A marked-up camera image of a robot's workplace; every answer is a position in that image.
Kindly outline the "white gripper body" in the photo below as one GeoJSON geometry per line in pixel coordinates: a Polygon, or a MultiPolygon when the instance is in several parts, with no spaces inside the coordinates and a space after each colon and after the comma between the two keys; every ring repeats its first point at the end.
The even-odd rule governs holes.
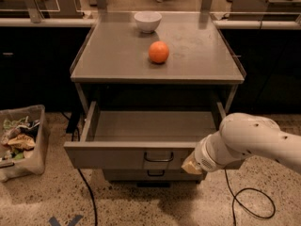
{"type": "Polygon", "coordinates": [[[230,152],[218,132],[203,138],[195,149],[197,164],[206,171],[221,170],[230,162],[230,152]]]}

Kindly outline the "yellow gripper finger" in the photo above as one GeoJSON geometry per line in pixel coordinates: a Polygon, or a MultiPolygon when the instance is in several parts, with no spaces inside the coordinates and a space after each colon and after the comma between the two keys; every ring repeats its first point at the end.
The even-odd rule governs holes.
{"type": "Polygon", "coordinates": [[[182,163],[182,169],[189,173],[189,174],[195,174],[200,175],[203,173],[203,170],[201,166],[198,164],[195,153],[191,152],[183,161],[182,163]]]}

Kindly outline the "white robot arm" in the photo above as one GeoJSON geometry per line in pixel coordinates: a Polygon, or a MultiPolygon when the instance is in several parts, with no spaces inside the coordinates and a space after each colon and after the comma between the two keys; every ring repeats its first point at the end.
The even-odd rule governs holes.
{"type": "Polygon", "coordinates": [[[301,137],[283,132],[271,119],[246,113],[226,116],[217,132],[197,143],[182,169],[190,174],[213,172],[254,155],[301,173],[301,137]]]}

